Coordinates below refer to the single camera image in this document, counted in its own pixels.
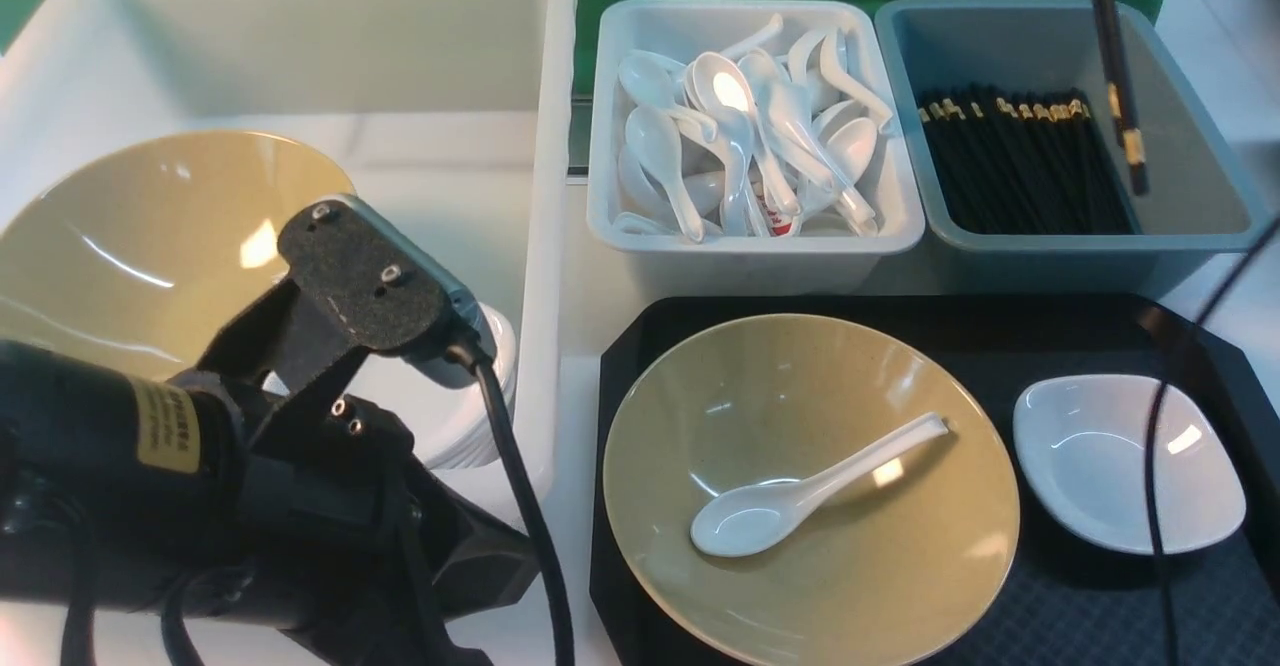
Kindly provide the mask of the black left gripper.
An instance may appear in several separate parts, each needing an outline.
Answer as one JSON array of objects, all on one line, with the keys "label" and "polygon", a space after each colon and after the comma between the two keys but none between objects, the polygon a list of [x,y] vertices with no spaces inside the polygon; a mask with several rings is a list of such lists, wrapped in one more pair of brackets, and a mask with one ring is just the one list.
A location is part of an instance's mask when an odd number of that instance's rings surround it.
[{"label": "black left gripper", "polygon": [[413,456],[349,396],[371,355],[434,362],[509,416],[479,333],[433,280],[288,278],[196,366],[151,382],[3,343],[3,598],[64,603],[64,665],[100,610],[156,613],[174,665],[191,619],[279,631],[326,665],[486,665],[454,619],[517,602],[541,542]]}]

